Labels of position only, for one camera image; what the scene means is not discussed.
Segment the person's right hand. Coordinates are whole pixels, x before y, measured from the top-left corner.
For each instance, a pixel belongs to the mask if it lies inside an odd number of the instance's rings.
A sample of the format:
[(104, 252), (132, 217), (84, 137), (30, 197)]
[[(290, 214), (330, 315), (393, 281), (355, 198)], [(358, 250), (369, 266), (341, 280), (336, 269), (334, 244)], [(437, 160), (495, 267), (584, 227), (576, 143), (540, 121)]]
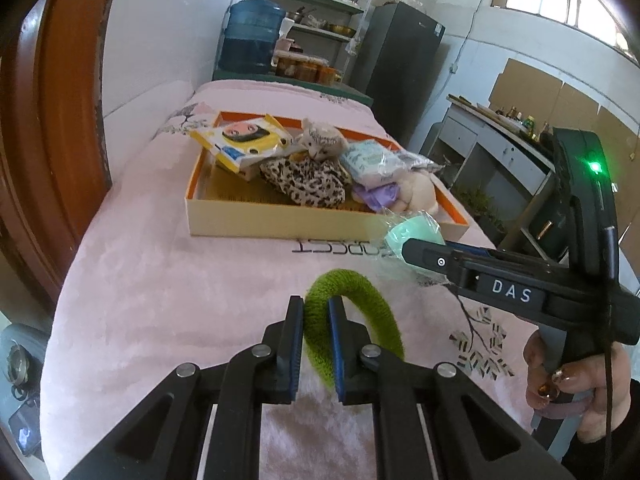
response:
[[(578, 440), (593, 443), (605, 436), (606, 408), (606, 371), (604, 356), (590, 356), (574, 363), (567, 363), (548, 374), (544, 369), (546, 346), (536, 330), (523, 350), (527, 364), (526, 402), (534, 410), (546, 408), (552, 394), (580, 393), (591, 390), (593, 398), (589, 408), (582, 414), (582, 422), (577, 430)], [(611, 429), (617, 429), (627, 417), (631, 407), (631, 368), (625, 347), (616, 342), (612, 345), (612, 422)]]

